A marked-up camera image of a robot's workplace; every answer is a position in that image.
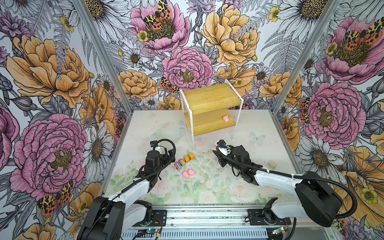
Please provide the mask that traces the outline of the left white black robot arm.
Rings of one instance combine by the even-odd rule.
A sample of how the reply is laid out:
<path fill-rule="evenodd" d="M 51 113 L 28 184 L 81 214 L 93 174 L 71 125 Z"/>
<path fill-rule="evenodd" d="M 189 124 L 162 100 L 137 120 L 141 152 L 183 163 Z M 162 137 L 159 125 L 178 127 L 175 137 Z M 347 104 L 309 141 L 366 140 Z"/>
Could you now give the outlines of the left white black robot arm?
<path fill-rule="evenodd" d="M 160 172 L 176 159 L 176 148 L 153 147 L 137 179 L 121 192 L 97 197 L 91 204 L 78 240 L 120 240 L 122 233 L 142 221 L 150 221 L 152 204 L 140 201 L 155 185 Z"/>

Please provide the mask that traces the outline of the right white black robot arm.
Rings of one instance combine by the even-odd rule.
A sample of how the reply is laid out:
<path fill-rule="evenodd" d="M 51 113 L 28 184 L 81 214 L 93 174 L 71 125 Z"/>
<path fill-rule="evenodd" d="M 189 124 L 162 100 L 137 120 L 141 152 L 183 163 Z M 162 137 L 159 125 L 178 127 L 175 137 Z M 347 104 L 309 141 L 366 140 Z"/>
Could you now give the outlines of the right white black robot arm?
<path fill-rule="evenodd" d="M 217 145 L 213 152 L 222 167 L 230 166 L 234 175 L 246 183 L 274 188 L 295 197 L 291 202 L 271 198 L 261 214 L 267 223 L 285 218 L 308 218 L 322 227 L 330 227 L 336 219 L 343 201 L 318 174 L 307 172 L 296 176 L 266 169 L 253 163 L 243 146 Z"/>

